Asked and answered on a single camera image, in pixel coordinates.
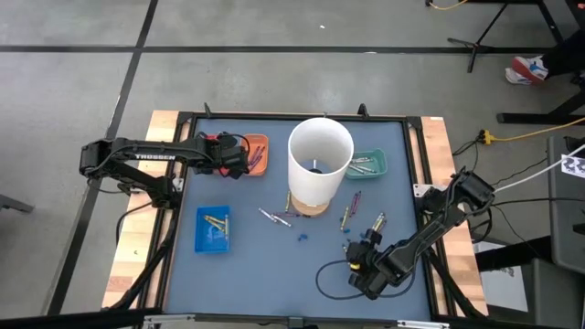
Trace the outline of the black tripod stand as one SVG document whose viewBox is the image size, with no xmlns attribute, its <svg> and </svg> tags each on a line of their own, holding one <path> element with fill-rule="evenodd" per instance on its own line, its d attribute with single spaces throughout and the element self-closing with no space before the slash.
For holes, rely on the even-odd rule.
<svg viewBox="0 0 585 329">
<path fill-rule="evenodd" d="M 553 40 L 556 44 L 559 44 L 563 40 L 563 35 L 558 28 L 557 23 L 555 22 L 553 16 L 551 15 L 548 7 L 545 5 L 544 0 L 467 0 L 467 3 L 472 4 L 499 4 L 501 7 L 498 9 L 495 16 L 492 18 L 490 23 L 484 29 L 482 34 L 473 42 L 465 41 L 453 37 L 448 37 L 447 41 L 454 45 L 463 46 L 465 50 L 470 51 L 467 69 L 468 73 L 473 72 L 474 64 L 479 55 L 484 54 L 533 54 L 533 53 L 541 53 L 545 49 L 544 48 L 535 48 L 535 47 L 495 47 L 489 46 L 483 43 L 485 37 L 488 35 L 490 30 L 494 27 L 497 20 L 501 17 L 504 11 L 511 5 L 531 5 L 538 8 L 538 11 L 542 18 L 544 19 L 548 31 L 553 37 Z"/>
</svg>

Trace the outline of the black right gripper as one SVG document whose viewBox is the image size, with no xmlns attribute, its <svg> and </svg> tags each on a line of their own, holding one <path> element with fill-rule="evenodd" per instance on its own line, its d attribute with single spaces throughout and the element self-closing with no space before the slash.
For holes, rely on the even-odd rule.
<svg viewBox="0 0 585 329">
<path fill-rule="evenodd" d="M 377 250 L 377 245 L 381 242 L 382 235 L 373 229 L 368 229 L 365 235 L 365 239 L 349 243 L 346 248 L 346 261 L 359 262 L 367 267 L 362 290 L 359 291 L 369 300 L 376 300 L 388 286 L 388 275 L 378 268 L 378 258 L 382 253 Z"/>
</svg>

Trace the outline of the person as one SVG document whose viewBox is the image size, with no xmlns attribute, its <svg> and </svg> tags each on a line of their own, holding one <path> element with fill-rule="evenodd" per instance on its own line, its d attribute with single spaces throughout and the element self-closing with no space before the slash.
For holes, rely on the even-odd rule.
<svg viewBox="0 0 585 329">
<path fill-rule="evenodd" d="M 552 77 L 585 70 L 585 31 L 578 30 L 533 58 L 514 57 L 505 78 L 515 85 L 535 85 Z"/>
</svg>

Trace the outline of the red plastic basket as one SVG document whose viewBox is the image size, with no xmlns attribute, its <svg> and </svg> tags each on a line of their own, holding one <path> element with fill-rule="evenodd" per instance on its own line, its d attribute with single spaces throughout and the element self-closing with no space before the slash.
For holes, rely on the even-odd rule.
<svg viewBox="0 0 585 329">
<path fill-rule="evenodd" d="M 212 141 L 217 141 L 218 140 L 218 134 L 217 133 L 203 133 L 200 132 L 198 134 L 199 137 L 204 137 L 207 140 L 212 140 Z M 211 171 L 212 175 L 221 175 L 223 177 L 226 177 L 228 175 L 229 170 L 225 167 L 220 167 L 219 169 L 213 169 Z"/>
</svg>

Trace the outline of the teal plastic bin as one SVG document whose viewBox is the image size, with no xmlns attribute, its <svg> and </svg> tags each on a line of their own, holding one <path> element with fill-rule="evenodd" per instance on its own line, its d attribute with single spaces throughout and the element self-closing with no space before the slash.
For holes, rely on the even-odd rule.
<svg viewBox="0 0 585 329">
<path fill-rule="evenodd" d="M 369 150 L 369 151 L 362 151 L 354 153 L 352 159 L 360 158 L 360 157 L 370 157 L 373 159 L 373 162 L 363 163 L 363 164 L 350 164 L 349 165 L 358 165 L 367 167 L 377 171 L 375 174 L 366 173 L 361 174 L 358 171 L 351 169 L 349 166 L 346 170 L 345 176 L 347 179 L 370 179 L 370 178 L 377 178 L 383 176 L 388 171 L 388 165 L 386 160 L 386 155 L 381 149 Z"/>
</svg>

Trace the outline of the white lamp wooden base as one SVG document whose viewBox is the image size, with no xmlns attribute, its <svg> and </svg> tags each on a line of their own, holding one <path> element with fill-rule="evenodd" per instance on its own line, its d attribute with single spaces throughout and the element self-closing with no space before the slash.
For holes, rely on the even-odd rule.
<svg viewBox="0 0 585 329">
<path fill-rule="evenodd" d="M 347 128 L 325 117 L 294 127 L 287 143 L 292 206 L 307 216 L 323 214 L 345 177 L 355 145 Z"/>
</svg>

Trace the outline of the grey furniture leg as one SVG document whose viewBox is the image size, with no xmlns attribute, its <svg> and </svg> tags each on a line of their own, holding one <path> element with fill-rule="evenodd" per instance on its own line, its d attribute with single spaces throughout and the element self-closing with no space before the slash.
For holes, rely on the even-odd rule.
<svg viewBox="0 0 585 329">
<path fill-rule="evenodd" d="M 21 213 L 31 213 L 34 210 L 34 206 L 27 203 L 16 200 L 12 197 L 0 194 L 0 210 L 13 209 Z"/>
</svg>

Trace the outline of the white box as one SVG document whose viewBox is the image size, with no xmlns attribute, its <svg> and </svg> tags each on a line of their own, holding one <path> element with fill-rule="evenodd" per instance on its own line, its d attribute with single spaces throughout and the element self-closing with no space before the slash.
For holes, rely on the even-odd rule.
<svg viewBox="0 0 585 329">
<path fill-rule="evenodd" d="M 489 306 L 527 313 L 531 298 L 531 270 L 530 265 L 521 265 L 482 271 L 480 276 L 486 303 Z"/>
</svg>

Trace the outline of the grey cart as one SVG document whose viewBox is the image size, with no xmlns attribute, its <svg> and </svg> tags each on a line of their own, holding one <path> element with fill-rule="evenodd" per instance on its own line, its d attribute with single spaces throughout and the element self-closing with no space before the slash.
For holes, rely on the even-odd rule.
<svg viewBox="0 0 585 329">
<path fill-rule="evenodd" d="M 558 162 L 563 154 L 585 158 L 585 150 L 570 155 L 581 143 L 568 136 L 549 137 L 548 164 Z M 585 275 L 585 179 L 563 174 L 560 164 L 548 172 L 552 259 L 560 267 Z"/>
</svg>

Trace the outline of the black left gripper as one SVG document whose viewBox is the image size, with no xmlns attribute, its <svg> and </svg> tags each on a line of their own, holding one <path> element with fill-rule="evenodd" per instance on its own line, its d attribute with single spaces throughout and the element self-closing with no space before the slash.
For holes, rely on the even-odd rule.
<svg viewBox="0 0 585 329">
<path fill-rule="evenodd" d="M 206 152 L 212 157 L 214 163 L 205 164 L 199 168 L 200 174 L 212 175 L 213 169 L 225 167 L 229 170 L 226 177 L 239 179 L 249 172 L 248 152 L 240 145 L 244 135 L 237 133 L 220 132 L 218 140 L 206 141 Z"/>
</svg>

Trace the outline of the blue plastic basket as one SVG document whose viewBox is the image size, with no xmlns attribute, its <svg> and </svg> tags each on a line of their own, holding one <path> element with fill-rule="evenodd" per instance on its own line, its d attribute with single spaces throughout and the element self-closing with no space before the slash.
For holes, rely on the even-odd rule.
<svg viewBox="0 0 585 329">
<path fill-rule="evenodd" d="M 229 236 L 226 237 L 225 231 L 219 231 L 217 228 L 209 225 L 204 219 L 204 216 L 208 215 L 220 220 L 225 220 L 225 215 L 229 214 L 229 206 L 199 207 L 197 209 L 195 253 L 215 254 L 229 251 L 230 222 Z"/>
</svg>

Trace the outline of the blue-grey table mat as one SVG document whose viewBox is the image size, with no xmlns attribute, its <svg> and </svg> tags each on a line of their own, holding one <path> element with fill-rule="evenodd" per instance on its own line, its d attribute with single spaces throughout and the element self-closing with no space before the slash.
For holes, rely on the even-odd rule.
<svg viewBox="0 0 585 329">
<path fill-rule="evenodd" d="M 381 149 L 388 171 L 381 177 L 344 180 L 327 211 L 317 218 L 286 218 L 291 228 L 262 215 L 282 212 L 288 190 L 287 143 L 294 122 L 203 120 L 204 133 L 261 133 L 269 138 L 264 175 L 239 179 L 191 175 L 186 181 L 183 212 L 173 253 L 173 272 L 165 303 L 167 313 L 245 313 L 329 315 L 361 320 L 430 319 L 426 289 L 417 278 L 387 287 L 381 299 L 369 300 L 348 283 L 344 246 L 359 239 L 385 213 L 384 245 L 410 237 L 417 228 L 412 182 L 404 154 L 401 126 L 394 122 L 349 122 L 360 151 Z M 362 192 L 355 215 L 345 208 Z M 195 253 L 199 207 L 229 206 L 230 248 L 216 254 Z"/>
</svg>

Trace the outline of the dark grey bin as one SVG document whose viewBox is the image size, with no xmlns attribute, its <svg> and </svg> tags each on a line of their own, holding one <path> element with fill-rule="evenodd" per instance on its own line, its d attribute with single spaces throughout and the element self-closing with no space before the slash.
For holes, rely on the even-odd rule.
<svg viewBox="0 0 585 329">
<path fill-rule="evenodd" d="M 581 329 L 585 307 L 585 275 L 533 259 L 522 266 L 529 322 Z"/>
</svg>

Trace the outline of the orange plastic bin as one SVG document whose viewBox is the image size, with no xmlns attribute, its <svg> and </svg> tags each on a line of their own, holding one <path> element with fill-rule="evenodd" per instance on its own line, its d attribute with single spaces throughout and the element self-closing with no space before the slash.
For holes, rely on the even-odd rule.
<svg viewBox="0 0 585 329">
<path fill-rule="evenodd" d="M 263 157 L 255 167 L 251 168 L 251 165 L 249 165 L 248 172 L 248 175 L 250 176 L 264 175 L 269 159 L 269 138 L 266 135 L 260 133 L 248 133 L 244 135 L 244 139 L 240 140 L 240 145 L 243 146 L 248 152 L 248 165 L 249 159 L 254 153 L 256 147 L 260 146 L 262 148 L 262 146 L 265 146 Z"/>
</svg>

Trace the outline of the white marker tag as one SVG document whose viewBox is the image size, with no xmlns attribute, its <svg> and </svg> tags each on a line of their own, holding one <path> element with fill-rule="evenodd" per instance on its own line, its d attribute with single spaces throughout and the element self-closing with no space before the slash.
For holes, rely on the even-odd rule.
<svg viewBox="0 0 585 329">
<path fill-rule="evenodd" d="M 585 179 L 585 158 L 563 154 L 561 156 L 560 170 L 563 174 Z"/>
</svg>

